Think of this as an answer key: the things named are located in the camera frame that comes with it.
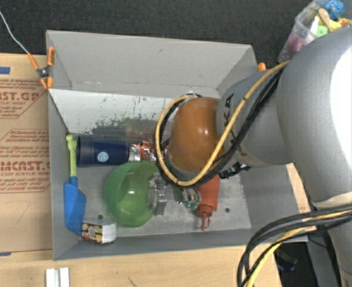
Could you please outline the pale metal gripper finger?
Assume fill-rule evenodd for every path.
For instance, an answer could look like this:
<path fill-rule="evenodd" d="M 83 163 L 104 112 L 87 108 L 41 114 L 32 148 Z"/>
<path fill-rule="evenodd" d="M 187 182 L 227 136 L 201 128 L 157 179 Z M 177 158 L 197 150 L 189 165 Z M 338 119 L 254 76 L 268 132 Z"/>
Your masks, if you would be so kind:
<path fill-rule="evenodd" d="M 154 187 L 158 194 L 165 194 L 168 184 L 160 173 L 154 175 Z"/>
<path fill-rule="evenodd" d="M 167 202 L 164 191 L 150 190 L 147 194 L 148 210 L 154 216 L 164 215 Z"/>

